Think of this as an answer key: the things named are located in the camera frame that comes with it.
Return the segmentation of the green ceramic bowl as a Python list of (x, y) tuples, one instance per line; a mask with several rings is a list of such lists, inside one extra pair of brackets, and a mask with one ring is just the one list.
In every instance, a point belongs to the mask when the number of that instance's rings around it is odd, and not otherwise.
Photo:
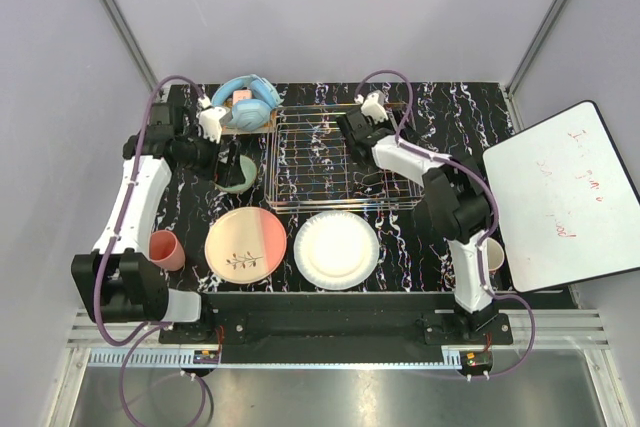
[(240, 195), (254, 185), (258, 174), (258, 168), (255, 162), (245, 155), (239, 157), (239, 162), (241, 172), (244, 176), (244, 182), (234, 186), (221, 186), (215, 183), (214, 186), (216, 189), (227, 194)]

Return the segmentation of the white paper plate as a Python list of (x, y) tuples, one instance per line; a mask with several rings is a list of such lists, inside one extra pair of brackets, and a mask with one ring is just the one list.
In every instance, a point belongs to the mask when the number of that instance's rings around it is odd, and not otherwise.
[(358, 286), (375, 270), (380, 243), (362, 217), (346, 211), (311, 216), (298, 231), (294, 260), (311, 284), (329, 291)]

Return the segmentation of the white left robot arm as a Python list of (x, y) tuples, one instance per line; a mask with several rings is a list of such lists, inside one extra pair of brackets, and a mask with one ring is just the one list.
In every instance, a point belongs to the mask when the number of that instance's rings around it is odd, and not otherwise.
[(176, 169), (225, 186), (244, 181), (237, 149), (220, 156), (232, 113), (205, 106), (194, 132), (186, 130), (180, 107), (156, 103), (145, 115), (145, 125), (123, 147), (123, 176), (107, 225), (90, 253), (74, 256), (71, 275), (93, 322), (181, 323), (190, 340), (203, 343), (214, 335), (216, 319), (203, 310), (199, 294), (163, 281), (151, 259), (151, 236)]

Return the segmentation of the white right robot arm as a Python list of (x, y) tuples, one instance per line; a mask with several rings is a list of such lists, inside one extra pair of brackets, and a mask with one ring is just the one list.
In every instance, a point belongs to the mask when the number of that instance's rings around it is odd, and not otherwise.
[(470, 156), (457, 159), (396, 136), (385, 114), (371, 117), (354, 107), (340, 114), (336, 123), (355, 162), (391, 171), (422, 188), (417, 207), (447, 240), (451, 254), (453, 329), (463, 342), (480, 341), (498, 315), (488, 259), (497, 206), (478, 164)]

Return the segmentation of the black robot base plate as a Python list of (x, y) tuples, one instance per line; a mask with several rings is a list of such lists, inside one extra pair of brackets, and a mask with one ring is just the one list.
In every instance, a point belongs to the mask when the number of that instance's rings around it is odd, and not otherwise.
[(222, 343), (222, 362), (427, 364), (445, 347), (514, 343), (509, 318), (490, 306), (469, 319), (450, 293), (215, 293), (202, 318), (163, 333), (166, 345)]

